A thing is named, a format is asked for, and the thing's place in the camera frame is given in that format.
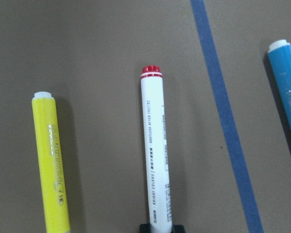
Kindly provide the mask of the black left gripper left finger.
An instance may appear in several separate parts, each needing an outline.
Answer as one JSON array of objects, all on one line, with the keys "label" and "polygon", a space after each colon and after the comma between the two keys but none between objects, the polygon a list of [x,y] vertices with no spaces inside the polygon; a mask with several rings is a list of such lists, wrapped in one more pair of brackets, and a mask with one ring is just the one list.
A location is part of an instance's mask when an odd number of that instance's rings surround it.
[{"label": "black left gripper left finger", "polygon": [[148,221],[147,223],[140,224],[139,233],[151,233],[150,221]]}]

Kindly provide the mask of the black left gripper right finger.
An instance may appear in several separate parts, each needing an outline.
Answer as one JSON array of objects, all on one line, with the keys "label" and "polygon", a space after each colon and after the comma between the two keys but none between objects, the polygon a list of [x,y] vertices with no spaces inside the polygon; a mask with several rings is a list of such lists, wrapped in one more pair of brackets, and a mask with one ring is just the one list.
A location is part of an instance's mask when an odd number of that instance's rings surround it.
[{"label": "black left gripper right finger", "polygon": [[172,221],[172,233],[185,233],[185,228],[181,224],[177,224],[177,222],[173,219]]}]

